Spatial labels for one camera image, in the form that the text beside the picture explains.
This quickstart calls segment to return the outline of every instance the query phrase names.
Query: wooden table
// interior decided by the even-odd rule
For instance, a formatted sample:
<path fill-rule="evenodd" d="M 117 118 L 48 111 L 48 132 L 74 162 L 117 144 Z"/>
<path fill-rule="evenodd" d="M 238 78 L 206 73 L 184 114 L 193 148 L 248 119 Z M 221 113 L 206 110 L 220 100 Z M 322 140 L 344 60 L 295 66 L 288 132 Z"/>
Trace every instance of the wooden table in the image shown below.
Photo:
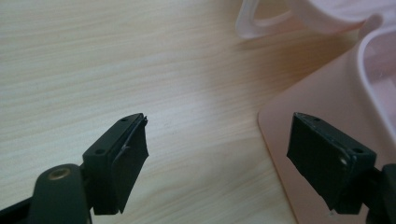
<path fill-rule="evenodd" d="M 148 116 L 123 215 L 94 223 L 295 223 L 257 125 L 268 100 L 354 45 L 308 30 L 246 41 L 241 1 L 0 3 L 0 209 L 118 119 Z M 266 13 L 286 10 L 268 1 Z"/>

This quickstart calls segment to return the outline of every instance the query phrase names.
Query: black mount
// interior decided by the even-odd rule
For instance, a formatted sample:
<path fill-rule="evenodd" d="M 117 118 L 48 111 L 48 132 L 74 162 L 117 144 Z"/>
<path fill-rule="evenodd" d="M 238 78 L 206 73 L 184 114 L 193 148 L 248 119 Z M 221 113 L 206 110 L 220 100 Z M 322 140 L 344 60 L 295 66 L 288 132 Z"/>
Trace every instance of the black mount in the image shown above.
<path fill-rule="evenodd" d="M 0 223 L 92 223 L 96 215 L 123 212 L 149 156 L 143 114 L 118 120 L 83 154 L 81 166 L 48 169 L 31 198 L 0 211 Z"/>
<path fill-rule="evenodd" d="M 294 113 L 288 157 L 339 214 L 370 209 L 367 223 L 396 224 L 396 164 L 377 170 L 376 154 L 322 119 Z"/>

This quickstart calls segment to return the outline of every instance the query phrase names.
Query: white plastic handle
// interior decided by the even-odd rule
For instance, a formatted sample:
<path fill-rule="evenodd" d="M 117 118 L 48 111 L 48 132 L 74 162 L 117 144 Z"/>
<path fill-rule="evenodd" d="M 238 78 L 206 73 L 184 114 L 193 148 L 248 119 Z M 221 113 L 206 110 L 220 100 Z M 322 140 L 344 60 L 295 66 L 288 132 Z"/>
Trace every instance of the white plastic handle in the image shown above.
<path fill-rule="evenodd" d="M 255 20 L 254 14 L 260 0 L 244 0 L 236 20 L 235 30 L 245 39 L 276 35 L 301 29 L 303 25 L 288 11 L 265 20 Z"/>
<path fill-rule="evenodd" d="M 375 13 L 365 21 L 365 23 L 359 30 L 359 38 L 363 39 L 372 31 L 377 30 L 379 28 L 394 26 L 395 21 L 396 21 L 396 7 Z"/>

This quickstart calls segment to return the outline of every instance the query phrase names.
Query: pink plastic container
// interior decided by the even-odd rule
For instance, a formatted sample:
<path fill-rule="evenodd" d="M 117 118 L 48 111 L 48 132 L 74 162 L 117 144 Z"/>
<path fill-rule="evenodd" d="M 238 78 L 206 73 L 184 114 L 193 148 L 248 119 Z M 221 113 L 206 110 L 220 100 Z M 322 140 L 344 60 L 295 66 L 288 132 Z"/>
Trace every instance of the pink plastic container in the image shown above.
<path fill-rule="evenodd" d="M 299 29 L 325 34 L 360 28 L 361 40 L 347 53 L 279 94 L 259 113 L 259 124 L 299 223 L 365 223 L 338 215 L 286 157 L 294 112 L 326 120 L 377 153 L 376 167 L 396 162 L 396 2 L 286 0 L 290 12 L 255 21 L 259 1 L 245 0 L 236 29 L 244 38 Z"/>

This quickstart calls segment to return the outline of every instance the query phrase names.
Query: screw hole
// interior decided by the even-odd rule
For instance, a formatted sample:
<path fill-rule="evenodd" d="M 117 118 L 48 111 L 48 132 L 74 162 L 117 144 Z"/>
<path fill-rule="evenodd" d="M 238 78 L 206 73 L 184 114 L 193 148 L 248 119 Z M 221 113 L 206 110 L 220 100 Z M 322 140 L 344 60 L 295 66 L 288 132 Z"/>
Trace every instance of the screw hole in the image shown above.
<path fill-rule="evenodd" d="M 50 180 L 62 179 L 69 174 L 70 174 L 70 170 L 68 168 L 59 168 L 57 170 L 52 171 L 49 174 L 49 179 Z"/>
<path fill-rule="evenodd" d="M 361 149 L 361 148 L 353 148 L 352 150 L 354 152 L 356 152 L 356 153 L 363 153 L 364 152 L 363 149 Z"/>
<path fill-rule="evenodd" d="M 105 153 L 105 150 L 104 149 L 96 149 L 95 150 L 95 154 L 96 155 L 102 155 L 102 154 L 104 154 Z"/>

